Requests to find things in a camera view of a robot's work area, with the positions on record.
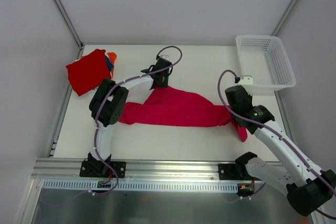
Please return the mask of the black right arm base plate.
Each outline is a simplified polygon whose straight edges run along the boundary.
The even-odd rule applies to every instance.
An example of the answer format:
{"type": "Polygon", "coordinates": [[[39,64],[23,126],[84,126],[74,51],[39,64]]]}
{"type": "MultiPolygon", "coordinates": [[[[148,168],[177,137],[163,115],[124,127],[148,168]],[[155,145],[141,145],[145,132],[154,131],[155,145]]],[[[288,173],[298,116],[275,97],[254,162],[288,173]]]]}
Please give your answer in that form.
{"type": "Polygon", "coordinates": [[[243,165],[234,163],[221,163],[217,165],[218,176],[220,180],[253,180],[260,181],[259,178],[252,177],[248,174],[247,169],[243,165]]]}

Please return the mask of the crimson pink t-shirt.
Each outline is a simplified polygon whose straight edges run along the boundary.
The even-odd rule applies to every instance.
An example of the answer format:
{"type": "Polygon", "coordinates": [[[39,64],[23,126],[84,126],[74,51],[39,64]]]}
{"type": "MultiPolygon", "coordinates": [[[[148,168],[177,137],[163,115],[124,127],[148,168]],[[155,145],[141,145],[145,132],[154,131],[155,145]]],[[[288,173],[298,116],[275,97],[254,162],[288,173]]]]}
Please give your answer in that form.
{"type": "Polygon", "coordinates": [[[181,127],[216,127],[231,123],[241,142],[248,138],[247,130],[233,120],[223,105],[172,87],[154,89],[142,104],[127,102],[119,122],[181,127]]]}

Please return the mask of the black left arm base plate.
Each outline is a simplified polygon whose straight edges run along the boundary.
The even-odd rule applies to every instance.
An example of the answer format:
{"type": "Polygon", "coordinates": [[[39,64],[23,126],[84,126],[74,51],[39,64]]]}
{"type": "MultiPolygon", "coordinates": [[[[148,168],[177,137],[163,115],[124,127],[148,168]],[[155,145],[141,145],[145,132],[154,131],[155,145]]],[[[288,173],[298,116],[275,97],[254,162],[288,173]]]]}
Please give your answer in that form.
{"type": "MultiPolygon", "coordinates": [[[[125,178],[126,164],[126,162],[110,161],[110,166],[119,178],[125,178]]],[[[112,174],[112,178],[115,178],[115,174],[104,164],[102,170],[98,170],[87,159],[81,163],[79,172],[79,176],[85,178],[108,178],[110,174],[112,174]]]]}

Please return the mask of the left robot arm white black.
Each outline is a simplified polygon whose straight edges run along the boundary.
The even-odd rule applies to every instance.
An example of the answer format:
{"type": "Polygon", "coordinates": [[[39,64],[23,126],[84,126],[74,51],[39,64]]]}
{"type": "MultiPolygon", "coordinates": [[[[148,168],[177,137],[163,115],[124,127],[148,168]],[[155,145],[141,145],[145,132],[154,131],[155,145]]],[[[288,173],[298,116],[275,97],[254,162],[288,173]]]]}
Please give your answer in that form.
{"type": "Polygon", "coordinates": [[[127,98],[142,91],[166,88],[173,64],[164,57],[141,71],[141,74],[122,82],[104,79],[96,90],[89,110],[95,122],[93,148],[82,162],[79,176],[108,177],[113,172],[111,141],[114,125],[121,119],[127,98]]]}

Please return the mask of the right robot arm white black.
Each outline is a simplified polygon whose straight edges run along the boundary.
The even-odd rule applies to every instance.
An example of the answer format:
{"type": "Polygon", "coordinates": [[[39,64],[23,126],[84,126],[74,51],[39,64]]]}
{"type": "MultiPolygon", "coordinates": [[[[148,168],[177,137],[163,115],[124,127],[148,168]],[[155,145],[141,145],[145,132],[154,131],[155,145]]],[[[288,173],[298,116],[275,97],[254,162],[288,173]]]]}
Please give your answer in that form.
{"type": "Polygon", "coordinates": [[[335,196],[335,172],[323,170],[309,159],[285,134],[271,112],[253,99],[242,86],[225,90],[232,117],[239,126],[263,142],[284,169],[267,164],[248,152],[236,159],[240,179],[256,177],[286,196],[291,207],[308,216],[335,196]]]}

